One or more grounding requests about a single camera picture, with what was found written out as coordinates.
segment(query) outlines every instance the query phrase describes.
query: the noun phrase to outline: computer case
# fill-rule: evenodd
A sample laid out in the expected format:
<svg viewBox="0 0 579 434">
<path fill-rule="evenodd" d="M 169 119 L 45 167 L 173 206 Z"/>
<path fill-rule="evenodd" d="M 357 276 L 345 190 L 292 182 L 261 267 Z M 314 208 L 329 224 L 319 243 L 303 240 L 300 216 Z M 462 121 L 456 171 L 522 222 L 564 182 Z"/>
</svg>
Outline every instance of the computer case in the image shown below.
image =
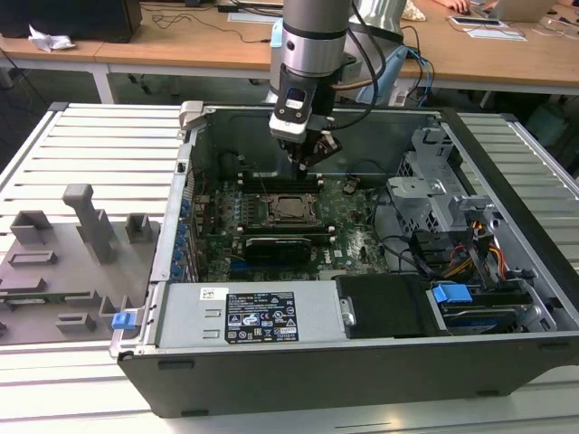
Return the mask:
<svg viewBox="0 0 579 434">
<path fill-rule="evenodd" d="M 129 42 L 140 26 L 138 0 L 0 0 L 0 33 L 24 38 L 34 29 L 72 40 Z"/>
</svg>

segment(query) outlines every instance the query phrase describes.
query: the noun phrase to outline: wooden desk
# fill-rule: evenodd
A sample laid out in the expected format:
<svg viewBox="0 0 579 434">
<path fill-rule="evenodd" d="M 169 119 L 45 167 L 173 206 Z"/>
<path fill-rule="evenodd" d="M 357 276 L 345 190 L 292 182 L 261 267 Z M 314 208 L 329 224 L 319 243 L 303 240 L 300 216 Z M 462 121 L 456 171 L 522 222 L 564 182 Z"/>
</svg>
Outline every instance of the wooden desk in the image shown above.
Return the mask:
<svg viewBox="0 0 579 434">
<path fill-rule="evenodd" d="M 45 61 L 91 61 L 102 47 L 102 41 L 74 41 L 75 48 L 45 52 L 36 48 L 27 39 L 0 38 L 0 47 L 11 59 L 45 60 Z"/>
<path fill-rule="evenodd" d="M 402 25 L 413 25 L 417 29 L 422 54 L 436 68 L 435 87 L 579 94 L 579 57 L 576 55 L 579 41 L 541 35 L 533 31 L 535 24 L 517 24 L 528 42 L 475 39 L 451 28 L 447 22 L 447 17 L 453 14 L 451 10 L 432 0 L 415 2 L 428 21 L 403 21 Z M 171 6 L 145 4 L 147 9 Z M 555 8 L 575 22 L 577 15 L 571 8 L 559 5 Z M 270 24 L 230 23 L 227 14 L 219 14 L 216 10 L 183 8 L 185 18 L 164 30 L 153 22 L 153 15 L 159 14 L 161 12 L 143 10 L 143 23 L 132 42 L 127 44 L 80 41 L 76 49 L 46 53 L 26 40 L 3 39 L 0 43 L 22 68 L 90 72 L 104 103 L 114 102 L 108 74 L 115 72 L 269 78 L 271 48 L 268 43 L 243 43 L 236 33 L 220 32 L 193 17 L 223 29 L 236 30 L 248 41 L 270 38 Z M 181 12 L 163 11 L 163 14 L 176 16 Z M 404 35 L 408 44 L 415 45 L 410 29 L 404 31 Z M 0 58 L 2 66 L 10 64 Z M 418 73 L 416 63 L 407 61 L 397 81 L 397 89 L 411 88 Z"/>
<path fill-rule="evenodd" d="M 415 0 L 415 3 L 428 21 L 404 21 L 403 26 L 412 25 L 418 31 L 422 55 L 436 70 L 435 86 L 579 93 L 579 41 L 544 36 L 533 31 L 536 24 L 524 23 L 514 25 L 524 32 L 527 42 L 475 39 L 452 29 L 447 21 L 448 16 L 454 15 L 451 10 L 432 0 Z M 577 19 L 571 8 L 557 5 L 555 9 L 572 23 Z M 404 30 L 404 40 L 416 45 L 412 29 Z M 401 77 L 415 79 L 417 74 L 416 63 L 407 61 Z"/>
<path fill-rule="evenodd" d="M 267 71 L 271 48 L 268 43 L 243 43 L 237 33 L 226 33 L 197 22 L 239 32 L 246 41 L 271 37 L 270 24 L 230 23 L 228 14 L 216 9 L 191 11 L 184 9 L 183 19 L 161 29 L 153 23 L 154 15 L 176 16 L 180 12 L 143 10 L 143 22 L 131 43 L 104 43 L 96 54 L 98 62 L 135 63 L 139 65 L 171 65 L 232 70 Z M 164 27 L 167 22 L 160 22 Z"/>
</svg>

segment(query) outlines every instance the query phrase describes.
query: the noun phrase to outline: metal case panel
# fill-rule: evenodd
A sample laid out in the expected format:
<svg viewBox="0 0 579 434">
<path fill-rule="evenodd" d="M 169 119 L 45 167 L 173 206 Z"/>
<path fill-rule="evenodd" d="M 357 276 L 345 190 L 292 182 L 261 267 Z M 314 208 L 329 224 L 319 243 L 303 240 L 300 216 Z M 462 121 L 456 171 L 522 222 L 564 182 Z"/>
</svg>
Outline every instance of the metal case panel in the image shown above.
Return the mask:
<svg viewBox="0 0 579 434">
<path fill-rule="evenodd" d="M 509 395 L 569 364 L 579 337 L 315 351 L 125 355 L 119 366 L 162 418 Z"/>
</svg>

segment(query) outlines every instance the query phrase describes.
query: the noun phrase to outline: motherboard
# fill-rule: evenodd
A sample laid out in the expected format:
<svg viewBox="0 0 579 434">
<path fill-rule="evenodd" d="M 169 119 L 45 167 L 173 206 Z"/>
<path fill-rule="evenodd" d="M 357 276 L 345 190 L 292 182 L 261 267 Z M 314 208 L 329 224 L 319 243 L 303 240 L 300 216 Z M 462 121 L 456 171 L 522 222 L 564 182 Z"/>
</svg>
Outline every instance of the motherboard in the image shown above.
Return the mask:
<svg viewBox="0 0 579 434">
<path fill-rule="evenodd" d="M 388 271 L 374 188 L 336 178 L 226 181 L 195 196 L 201 280 L 330 280 Z"/>
</svg>

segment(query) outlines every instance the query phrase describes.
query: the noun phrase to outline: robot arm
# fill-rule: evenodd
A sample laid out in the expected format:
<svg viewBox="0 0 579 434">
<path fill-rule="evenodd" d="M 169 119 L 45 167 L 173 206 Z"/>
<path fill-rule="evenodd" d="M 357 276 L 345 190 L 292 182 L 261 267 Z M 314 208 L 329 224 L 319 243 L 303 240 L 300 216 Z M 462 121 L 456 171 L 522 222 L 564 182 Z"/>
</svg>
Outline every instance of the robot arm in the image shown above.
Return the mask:
<svg viewBox="0 0 579 434">
<path fill-rule="evenodd" d="M 356 58 L 364 57 L 365 52 L 371 52 L 378 60 L 379 75 L 382 75 L 387 70 L 382 56 L 402 43 L 399 22 L 405 0 L 360 0 L 358 3 L 352 17 L 351 7 L 355 6 L 351 0 L 286 0 L 284 3 L 280 65 L 279 71 L 276 68 L 273 72 L 279 74 L 279 81 L 277 76 L 272 77 L 272 83 L 279 83 L 278 98 L 270 129 L 288 152 L 298 176 L 341 149 L 331 136 L 332 119 L 328 118 L 337 91 L 359 91 L 373 84 L 368 78 L 358 79 L 354 85 L 338 84 L 343 79 L 344 68 L 356 64 Z M 366 77 L 370 75 L 368 72 L 366 66 Z M 386 85 L 391 87 L 393 82 L 394 79 L 387 80 Z"/>
</svg>

